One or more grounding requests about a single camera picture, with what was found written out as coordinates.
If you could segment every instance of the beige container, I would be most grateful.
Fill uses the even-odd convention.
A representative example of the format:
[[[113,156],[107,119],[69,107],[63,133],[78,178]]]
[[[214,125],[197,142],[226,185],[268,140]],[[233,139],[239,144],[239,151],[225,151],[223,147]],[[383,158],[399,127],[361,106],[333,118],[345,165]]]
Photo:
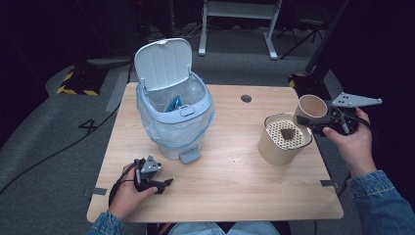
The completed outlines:
[[[273,165],[285,165],[312,141],[309,128],[298,128],[293,123],[292,113],[267,117],[259,139],[258,149],[264,159]],[[294,130],[292,139],[285,139],[282,129]]]

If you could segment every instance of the trash can lid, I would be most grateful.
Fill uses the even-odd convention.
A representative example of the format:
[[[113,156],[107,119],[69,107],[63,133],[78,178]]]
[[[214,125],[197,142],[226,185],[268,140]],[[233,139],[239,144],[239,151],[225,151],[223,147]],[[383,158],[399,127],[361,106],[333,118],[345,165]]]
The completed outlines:
[[[182,38],[159,40],[140,48],[134,64],[146,90],[164,89],[189,78],[192,48]]]

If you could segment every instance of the paper cup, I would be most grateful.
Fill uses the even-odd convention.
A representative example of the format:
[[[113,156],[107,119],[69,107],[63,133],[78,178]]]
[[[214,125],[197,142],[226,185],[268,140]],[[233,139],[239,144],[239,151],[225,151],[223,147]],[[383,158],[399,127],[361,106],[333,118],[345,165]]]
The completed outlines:
[[[297,116],[312,120],[322,118],[326,114],[327,105],[322,99],[315,95],[303,95],[299,99],[299,104],[293,117],[293,123],[298,128],[307,128],[307,126],[298,123]]]

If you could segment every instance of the person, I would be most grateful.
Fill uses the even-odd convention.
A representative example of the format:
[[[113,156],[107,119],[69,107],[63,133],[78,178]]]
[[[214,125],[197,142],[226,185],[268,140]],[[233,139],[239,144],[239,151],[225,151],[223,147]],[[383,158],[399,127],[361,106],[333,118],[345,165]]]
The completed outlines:
[[[369,117],[356,108],[359,118],[369,122]],[[372,157],[372,134],[370,129],[360,123],[356,132],[343,136],[330,127],[323,132],[338,147],[350,171],[347,186],[351,191],[364,234],[415,234],[415,215],[409,203],[393,187],[386,174],[376,168]],[[132,179],[130,170],[125,179]],[[132,181],[124,181],[114,197],[107,212],[102,212],[89,230],[94,234],[122,234],[125,220],[145,199],[157,192],[150,188],[138,193]],[[169,234],[225,234],[214,222],[177,223]],[[228,235],[279,234],[270,222],[237,222]]]
[[[370,122],[361,109],[359,118]],[[410,204],[393,187],[386,174],[376,168],[372,157],[372,133],[359,123],[356,132],[343,136],[329,127],[324,134],[338,147],[350,171],[347,186],[364,234],[415,234],[415,215]]]

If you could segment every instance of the denim jacket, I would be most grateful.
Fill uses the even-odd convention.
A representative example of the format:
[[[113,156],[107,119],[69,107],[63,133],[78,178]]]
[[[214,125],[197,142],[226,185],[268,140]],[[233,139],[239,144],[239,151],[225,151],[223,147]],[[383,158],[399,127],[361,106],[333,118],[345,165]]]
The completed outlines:
[[[415,235],[415,214],[382,170],[348,180],[364,234]],[[102,212],[88,235],[122,234],[122,222]]]

